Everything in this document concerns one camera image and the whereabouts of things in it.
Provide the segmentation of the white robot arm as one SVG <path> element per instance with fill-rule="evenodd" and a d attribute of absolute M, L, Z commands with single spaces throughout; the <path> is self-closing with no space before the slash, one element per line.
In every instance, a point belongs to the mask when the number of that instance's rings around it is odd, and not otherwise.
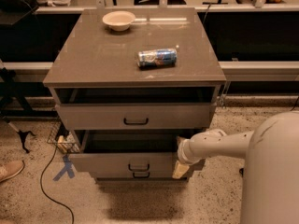
<path fill-rule="evenodd" d="M 279 113 L 257 129 L 221 129 L 178 139 L 173 177 L 214 156 L 245 161 L 240 224 L 299 224 L 299 112 Z"/>

